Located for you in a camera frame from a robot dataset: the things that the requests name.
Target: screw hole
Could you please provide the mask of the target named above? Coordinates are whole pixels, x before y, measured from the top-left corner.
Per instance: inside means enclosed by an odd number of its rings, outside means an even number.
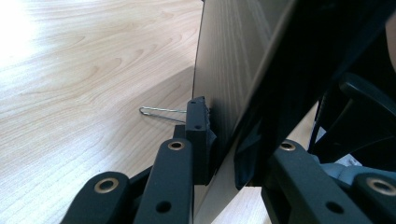
[[[367,185],[378,193],[396,196],[396,188],[385,180],[377,178],[367,178]]]
[[[116,178],[109,177],[96,183],[94,190],[97,193],[109,193],[117,188],[119,181]]]
[[[107,189],[111,189],[111,187],[113,186],[114,186],[114,182],[111,180],[107,180],[99,185],[99,189],[107,190]]]
[[[343,207],[341,207],[341,205],[339,205],[338,203],[334,203],[334,202],[328,202],[326,203],[326,207],[336,213],[336,214],[343,214],[344,213],[344,209]]]
[[[172,204],[170,204],[169,202],[160,202],[155,207],[158,213],[167,213],[171,210],[171,208]]]
[[[293,144],[288,142],[283,142],[282,144],[280,144],[280,148],[287,151],[293,151],[294,149],[296,149],[296,147]]]
[[[182,142],[172,142],[169,143],[168,147],[172,150],[181,150],[184,148],[184,144]]]

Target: wood grain surface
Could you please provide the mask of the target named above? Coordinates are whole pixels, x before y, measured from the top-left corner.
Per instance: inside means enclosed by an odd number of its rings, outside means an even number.
[[[185,108],[197,0],[0,3],[0,223],[59,223],[86,181],[149,167]]]

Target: black plastic bracket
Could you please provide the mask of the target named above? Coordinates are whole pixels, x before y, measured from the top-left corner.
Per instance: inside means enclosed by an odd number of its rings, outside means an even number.
[[[371,223],[298,143],[282,143],[268,168],[262,199],[273,223]]]

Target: wooden desk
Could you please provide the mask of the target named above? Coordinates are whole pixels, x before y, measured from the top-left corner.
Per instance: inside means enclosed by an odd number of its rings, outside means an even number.
[[[0,3],[0,223],[59,223],[94,175],[153,163],[174,124],[137,109],[185,108],[201,13],[198,0]],[[215,222],[262,223],[259,193]]]

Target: metal hook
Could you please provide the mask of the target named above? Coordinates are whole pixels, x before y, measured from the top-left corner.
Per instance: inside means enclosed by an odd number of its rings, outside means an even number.
[[[143,110],[156,110],[156,111],[166,111],[166,112],[174,112],[174,113],[187,113],[187,110],[172,110],[172,109],[161,109],[161,108],[155,108],[155,107],[148,107],[148,106],[141,106],[139,108],[139,112],[142,115],[145,116],[152,116],[155,118],[159,118],[159,119],[168,119],[168,120],[172,120],[172,121],[176,121],[176,122],[180,122],[180,123],[186,123],[186,121],[183,120],[179,120],[179,119],[171,119],[171,118],[167,118],[165,116],[162,115],[158,115],[158,114],[151,114],[149,112],[144,112]]]

